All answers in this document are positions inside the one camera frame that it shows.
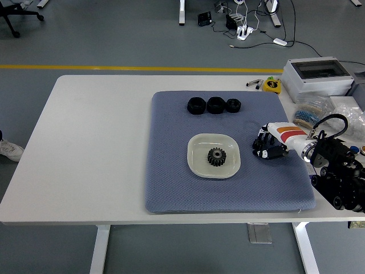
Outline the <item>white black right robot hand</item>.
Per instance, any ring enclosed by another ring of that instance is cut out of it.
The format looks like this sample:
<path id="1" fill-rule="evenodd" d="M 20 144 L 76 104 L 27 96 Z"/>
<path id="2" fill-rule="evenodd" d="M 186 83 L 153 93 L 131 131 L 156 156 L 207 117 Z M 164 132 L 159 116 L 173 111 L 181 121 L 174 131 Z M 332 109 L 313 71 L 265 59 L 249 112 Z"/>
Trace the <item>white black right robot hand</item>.
<path id="1" fill-rule="evenodd" d="M 263 159 L 275 159 L 294 150 L 303 158 L 303 151 L 311 143 L 307 134 L 290 122 L 271 122 L 262 126 L 252 148 L 253 154 Z"/>

